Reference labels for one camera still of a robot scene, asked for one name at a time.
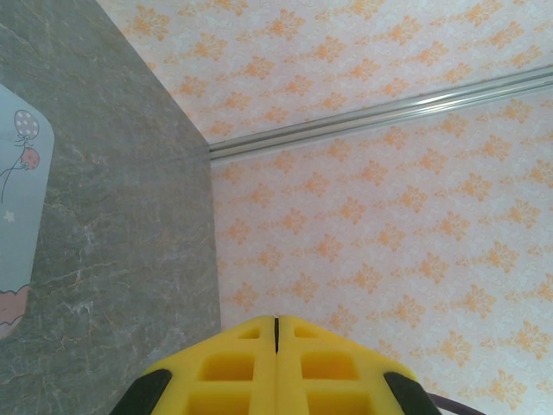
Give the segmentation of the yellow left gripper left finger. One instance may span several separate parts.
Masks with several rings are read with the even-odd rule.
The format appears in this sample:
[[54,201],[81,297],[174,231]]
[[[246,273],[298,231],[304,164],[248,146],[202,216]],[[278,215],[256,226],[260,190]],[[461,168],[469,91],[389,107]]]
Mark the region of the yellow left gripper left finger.
[[256,317],[148,367],[112,414],[269,413],[277,319]]

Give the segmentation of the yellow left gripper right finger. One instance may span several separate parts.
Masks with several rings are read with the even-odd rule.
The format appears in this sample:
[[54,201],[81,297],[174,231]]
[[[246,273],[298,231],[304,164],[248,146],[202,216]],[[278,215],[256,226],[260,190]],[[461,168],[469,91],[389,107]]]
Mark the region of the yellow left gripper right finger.
[[278,414],[438,414],[403,364],[297,317],[278,318]]

